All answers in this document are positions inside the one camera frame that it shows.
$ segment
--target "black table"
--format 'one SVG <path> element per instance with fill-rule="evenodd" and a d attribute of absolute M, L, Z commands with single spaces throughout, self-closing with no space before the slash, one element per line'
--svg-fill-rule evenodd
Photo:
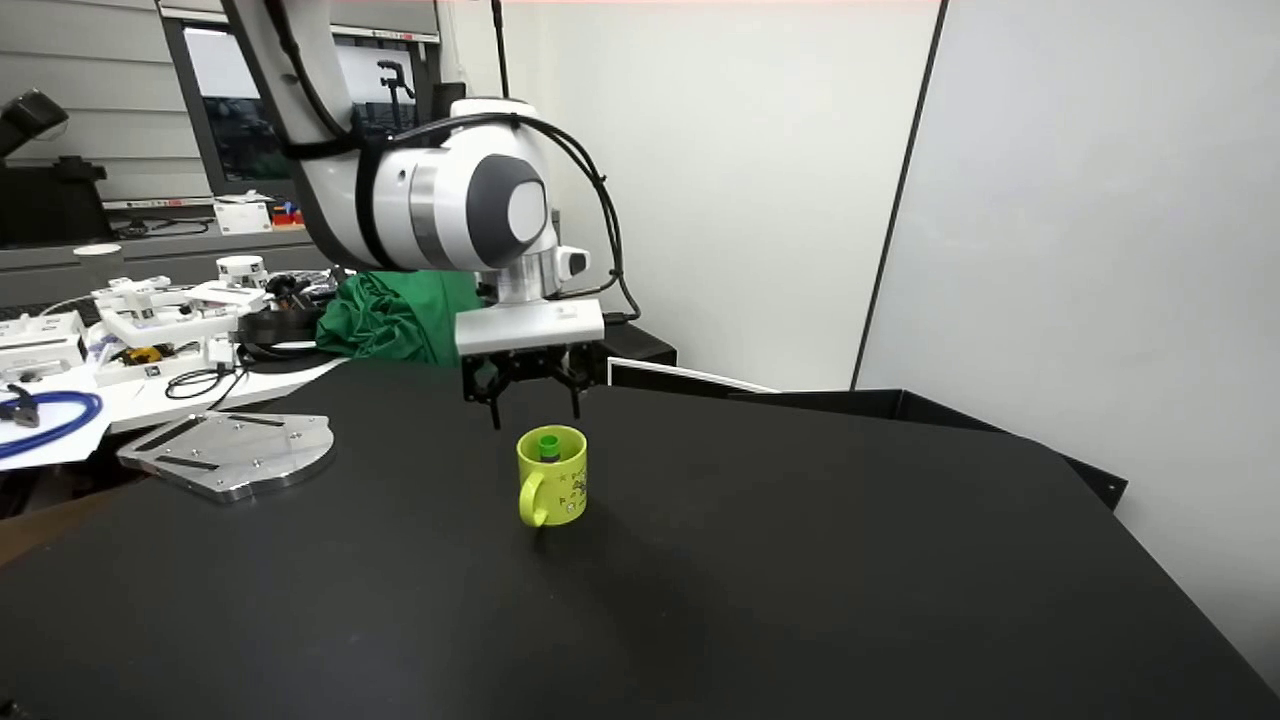
<path fill-rule="evenodd" d="M 458 378 L 340 370 L 333 465 L 257 508 L 174 483 L 0 573 L 38 718 L 1280 718 L 1064 461 L 990 431 L 588 393 L 591 515 L 518 524 Z"/>

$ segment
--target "yellow mug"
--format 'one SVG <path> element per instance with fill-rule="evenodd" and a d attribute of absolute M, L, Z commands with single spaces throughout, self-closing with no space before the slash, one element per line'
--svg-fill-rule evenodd
<path fill-rule="evenodd" d="M 588 436 L 542 424 L 518 440 L 520 524 L 566 528 L 588 513 Z"/>

